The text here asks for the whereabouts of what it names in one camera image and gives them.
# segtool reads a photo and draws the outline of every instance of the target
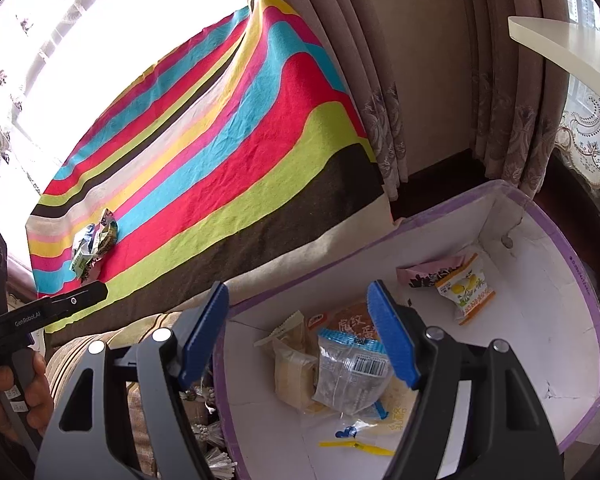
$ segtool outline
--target storage box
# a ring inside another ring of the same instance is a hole
[[[468,246],[480,253],[496,296],[459,326],[450,300],[435,288],[399,285],[395,269]],[[427,325],[441,326],[458,341],[509,341],[560,451],[592,419],[600,406],[600,306],[584,266],[533,201],[502,181],[489,182],[404,220],[347,258],[232,309],[216,345],[214,375],[224,435],[241,480],[382,478],[390,457],[318,447],[333,422],[309,424],[309,415],[278,400],[273,359],[253,347],[294,311],[312,316],[346,306],[379,278],[398,302],[410,298]],[[459,388],[460,418],[462,412],[466,417],[468,391]],[[453,424],[440,476],[455,470],[465,425]]]

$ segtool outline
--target beige wall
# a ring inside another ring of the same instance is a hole
[[[409,172],[469,147],[471,59],[462,0],[373,0],[402,104]]]

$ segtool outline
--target human hand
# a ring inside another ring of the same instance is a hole
[[[44,435],[46,427],[51,420],[54,410],[54,402],[51,398],[49,383],[46,380],[45,360],[37,352],[33,354],[33,370],[36,373],[31,384],[25,389],[24,398],[29,405],[27,422],[34,430],[38,430],[40,435]],[[9,367],[0,366],[0,393],[13,387],[13,373]],[[4,412],[0,403],[0,432],[8,439],[14,442],[18,441],[18,436],[11,426],[7,414]]]

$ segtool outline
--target pink snack package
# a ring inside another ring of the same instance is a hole
[[[464,264],[464,254],[456,254],[434,262],[417,264],[407,269],[395,269],[398,282],[413,288],[421,286],[435,286],[437,282],[458,270]]]

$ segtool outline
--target blue gripper pad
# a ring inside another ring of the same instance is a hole
[[[183,391],[202,377],[211,358],[216,339],[229,313],[229,289],[226,285],[217,283],[212,288],[206,305],[200,306],[199,309],[202,310],[200,317],[182,348],[182,370],[178,375],[178,382]]]
[[[416,327],[405,327],[403,321],[407,316],[398,316],[396,308],[404,309],[405,313],[413,309],[396,305],[379,280],[372,282],[366,291],[366,307],[394,367],[395,375],[413,389],[421,377],[416,364],[418,335],[414,330]]]

